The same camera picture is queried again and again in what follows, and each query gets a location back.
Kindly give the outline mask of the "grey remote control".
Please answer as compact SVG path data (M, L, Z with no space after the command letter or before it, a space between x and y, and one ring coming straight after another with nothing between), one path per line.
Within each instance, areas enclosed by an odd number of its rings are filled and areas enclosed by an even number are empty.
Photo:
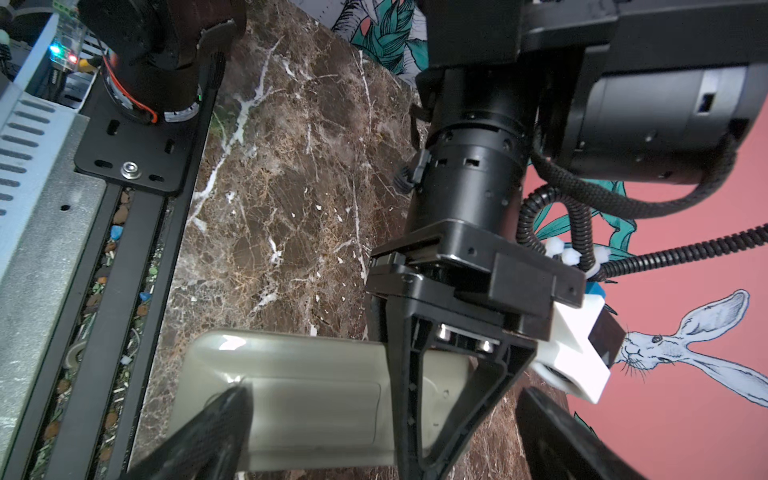
M390 379L383 344L212 330L188 347L167 432L243 384L254 412L246 471L393 466Z

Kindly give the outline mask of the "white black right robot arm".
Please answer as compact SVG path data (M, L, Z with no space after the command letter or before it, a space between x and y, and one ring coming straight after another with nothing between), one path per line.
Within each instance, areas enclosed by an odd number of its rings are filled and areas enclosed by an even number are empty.
M427 14L429 68L417 77L422 105L412 105L418 150L397 178L413 190L406 233L371 252L366 278L370 325L386 354L378 407L390 414L390 437L400 479L446 479L481 423L533 367L549 385L597 403L625 338L604 310L592 241L590 208L566 180L547 180L520 206L516 240L500 236L529 159L549 175L534 140L537 93L519 63L523 18L531 1L490 1L462 7L437 1ZM244 1L80 1L85 25L112 53L103 65L114 89L160 122L161 111L188 107L197 64L212 60L223 74L224 52L245 28ZM550 253L531 228L541 208L564 203L572 248ZM450 408L424 433L424 363L447 370L437 380L461 379L459 390L435 390ZM256 420L256 380L246 376L212 397L155 452L122 478L230 479ZM525 390L518 413L533 475L554 479L638 476L574 418L541 392Z

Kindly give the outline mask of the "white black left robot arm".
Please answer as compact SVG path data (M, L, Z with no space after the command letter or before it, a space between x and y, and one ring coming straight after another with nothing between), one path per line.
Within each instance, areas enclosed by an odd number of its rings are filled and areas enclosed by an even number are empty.
M767 96L763 1L425 1L404 234L376 248L395 462L444 479L527 368L597 401L636 360L599 283L762 246L758 226L614 260L592 215L715 193Z

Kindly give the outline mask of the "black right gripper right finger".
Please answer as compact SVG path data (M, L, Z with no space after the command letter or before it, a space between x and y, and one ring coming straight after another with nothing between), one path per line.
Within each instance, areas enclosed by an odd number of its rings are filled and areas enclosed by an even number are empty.
M535 388L521 391L516 419L533 479L640 479L584 425Z

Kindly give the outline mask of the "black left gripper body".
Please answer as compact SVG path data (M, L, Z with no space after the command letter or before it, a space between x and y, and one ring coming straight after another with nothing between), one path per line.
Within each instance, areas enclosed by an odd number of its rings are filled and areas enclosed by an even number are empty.
M423 301L537 340L554 307L581 307L586 278L480 227L443 220L375 248L365 289Z

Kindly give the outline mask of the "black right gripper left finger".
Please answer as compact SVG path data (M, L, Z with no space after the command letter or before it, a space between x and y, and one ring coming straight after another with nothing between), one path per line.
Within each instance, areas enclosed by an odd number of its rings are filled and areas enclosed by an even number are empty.
M220 394L124 479L233 479L252 423L246 386Z

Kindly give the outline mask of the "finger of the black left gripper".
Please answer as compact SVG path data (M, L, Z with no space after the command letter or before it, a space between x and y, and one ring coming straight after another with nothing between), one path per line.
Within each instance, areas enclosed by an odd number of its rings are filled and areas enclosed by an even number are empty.
M390 296L380 320L403 479L444 479L536 353L500 326L425 301Z

